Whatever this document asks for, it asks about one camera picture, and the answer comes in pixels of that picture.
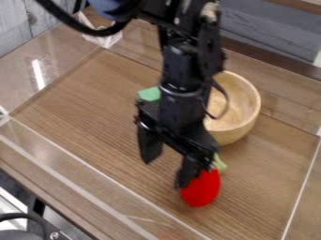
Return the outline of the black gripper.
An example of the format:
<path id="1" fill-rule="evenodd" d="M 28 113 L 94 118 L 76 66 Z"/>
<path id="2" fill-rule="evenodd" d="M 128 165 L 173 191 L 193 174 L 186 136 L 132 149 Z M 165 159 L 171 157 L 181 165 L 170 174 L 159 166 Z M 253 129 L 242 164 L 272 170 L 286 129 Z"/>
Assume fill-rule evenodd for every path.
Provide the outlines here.
<path id="1" fill-rule="evenodd" d="M 165 144 L 178 152 L 183 158 L 174 185 L 186 188 L 210 168 L 219 151 L 219 144 L 205 127 L 211 86 L 173 89 L 159 84 L 157 87 L 161 90 L 157 101 L 142 100 L 137 92 L 139 154 L 150 164 L 162 155 Z"/>

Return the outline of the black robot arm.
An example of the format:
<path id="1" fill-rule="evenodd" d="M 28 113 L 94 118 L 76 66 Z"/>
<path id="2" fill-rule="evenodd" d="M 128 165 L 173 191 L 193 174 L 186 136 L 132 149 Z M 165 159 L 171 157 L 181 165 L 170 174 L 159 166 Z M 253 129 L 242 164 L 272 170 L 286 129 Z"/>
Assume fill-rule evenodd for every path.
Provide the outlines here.
<path id="1" fill-rule="evenodd" d="M 134 18 L 158 29 L 163 66 L 154 100 L 137 99 L 141 158 L 153 162 L 163 147 L 182 156 L 175 186 L 185 188 L 211 168 L 219 144 L 205 128 L 211 90 L 223 87 L 214 75 L 223 71 L 219 0 L 90 0 L 114 21 Z"/>

